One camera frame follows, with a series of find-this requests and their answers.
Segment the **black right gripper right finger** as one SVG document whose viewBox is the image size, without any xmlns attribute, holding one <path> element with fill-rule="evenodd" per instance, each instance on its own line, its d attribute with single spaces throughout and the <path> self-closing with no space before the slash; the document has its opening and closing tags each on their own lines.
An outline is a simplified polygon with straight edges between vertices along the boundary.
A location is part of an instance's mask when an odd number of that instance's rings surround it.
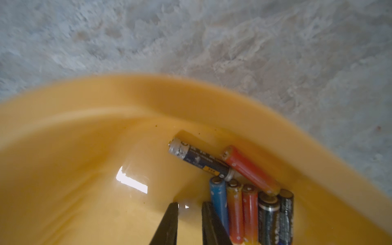
<svg viewBox="0 0 392 245">
<path fill-rule="evenodd" d="M 202 204 L 203 245 L 232 245 L 211 202 Z"/>
</svg>

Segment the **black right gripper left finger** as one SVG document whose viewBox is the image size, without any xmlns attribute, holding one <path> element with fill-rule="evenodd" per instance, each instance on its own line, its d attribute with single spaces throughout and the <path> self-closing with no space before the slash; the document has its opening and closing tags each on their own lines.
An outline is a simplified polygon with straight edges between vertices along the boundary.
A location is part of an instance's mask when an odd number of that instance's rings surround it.
<svg viewBox="0 0 392 245">
<path fill-rule="evenodd" d="M 176 245 L 178 232 L 179 204 L 170 203 L 150 245 Z"/>
</svg>

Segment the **red battery with yellow text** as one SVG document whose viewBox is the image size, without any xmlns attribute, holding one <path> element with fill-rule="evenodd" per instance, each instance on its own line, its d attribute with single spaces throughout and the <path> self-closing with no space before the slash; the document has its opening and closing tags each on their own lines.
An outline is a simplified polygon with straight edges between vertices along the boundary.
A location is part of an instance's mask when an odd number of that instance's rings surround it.
<svg viewBox="0 0 392 245">
<path fill-rule="evenodd" d="M 280 193 L 280 184 L 235 146 L 226 147 L 222 159 L 267 195 L 277 196 Z"/>
</svg>

